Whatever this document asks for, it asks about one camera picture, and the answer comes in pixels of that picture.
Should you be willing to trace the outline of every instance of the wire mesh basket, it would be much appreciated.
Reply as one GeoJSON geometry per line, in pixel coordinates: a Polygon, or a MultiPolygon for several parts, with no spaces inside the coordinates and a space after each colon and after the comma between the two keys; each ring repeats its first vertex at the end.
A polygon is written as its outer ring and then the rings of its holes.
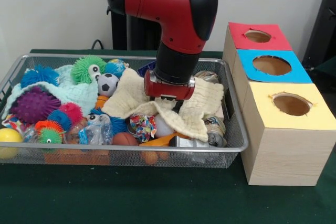
{"type": "MultiPolygon", "coordinates": [[[[0,83],[1,114],[4,112],[6,100],[12,88],[21,81],[27,68],[42,65],[55,69],[74,64],[78,58],[83,56],[28,54],[18,58],[0,83]]],[[[101,58],[105,61],[115,58],[122,59],[133,69],[138,69],[155,60],[154,57],[136,56],[101,56],[101,58]]],[[[149,157],[153,155],[153,157],[165,157],[159,158],[153,166],[228,168],[237,154],[248,146],[245,125],[228,65],[219,59],[200,59],[194,74],[202,70],[215,72],[224,86],[225,96],[222,107],[226,126],[224,137],[227,140],[227,146],[225,148],[71,144],[48,144],[46,148],[45,144],[38,143],[0,142],[0,152],[17,152],[13,158],[0,158],[0,163],[146,166],[143,155],[149,157]]]]}

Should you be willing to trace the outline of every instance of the tin can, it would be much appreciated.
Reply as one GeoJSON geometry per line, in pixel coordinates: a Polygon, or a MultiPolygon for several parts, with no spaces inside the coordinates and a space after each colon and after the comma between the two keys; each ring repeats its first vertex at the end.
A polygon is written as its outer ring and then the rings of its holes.
{"type": "Polygon", "coordinates": [[[224,123],[215,115],[209,115],[205,117],[204,123],[208,129],[208,143],[211,146],[223,148],[227,145],[227,141],[224,138],[226,128],[224,123]]]}
{"type": "Polygon", "coordinates": [[[201,78],[207,82],[219,83],[218,75],[211,71],[206,70],[200,71],[195,75],[195,77],[201,78]]]}

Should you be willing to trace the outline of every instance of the purple spiky ball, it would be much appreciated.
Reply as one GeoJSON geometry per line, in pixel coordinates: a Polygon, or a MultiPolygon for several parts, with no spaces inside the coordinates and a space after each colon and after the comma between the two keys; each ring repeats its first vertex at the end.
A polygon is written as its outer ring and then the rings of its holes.
{"type": "Polygon", "coordinates": [[[16,99],[10,113],[15,114],[23,123],[35,124],[47,120],[48,115],[60,105],[61,102],[56,97],[35,86],[16,99]]]}

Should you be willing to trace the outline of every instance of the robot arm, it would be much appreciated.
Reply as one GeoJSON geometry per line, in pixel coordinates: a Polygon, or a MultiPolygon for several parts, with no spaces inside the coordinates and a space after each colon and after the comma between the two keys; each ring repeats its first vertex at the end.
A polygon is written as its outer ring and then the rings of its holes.
{"type": "Polygon", "coordinates": [[[153,73],[146,73],[151,97],[187,100],[194,90],[193,71],[209,39],[218,0],[108,0],[119,14],[159,22],[161,43],[153,73]]]}

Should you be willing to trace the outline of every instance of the box stack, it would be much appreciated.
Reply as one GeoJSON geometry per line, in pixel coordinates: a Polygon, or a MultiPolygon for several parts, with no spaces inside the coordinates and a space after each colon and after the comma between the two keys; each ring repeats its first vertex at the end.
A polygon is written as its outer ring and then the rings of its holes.
{"type": "Polygon", "coordinates": [[[336,142],[336,119],[278,25],[229,23],[229,64],[249,134],[250,185],[314,186],[336,142]]]}

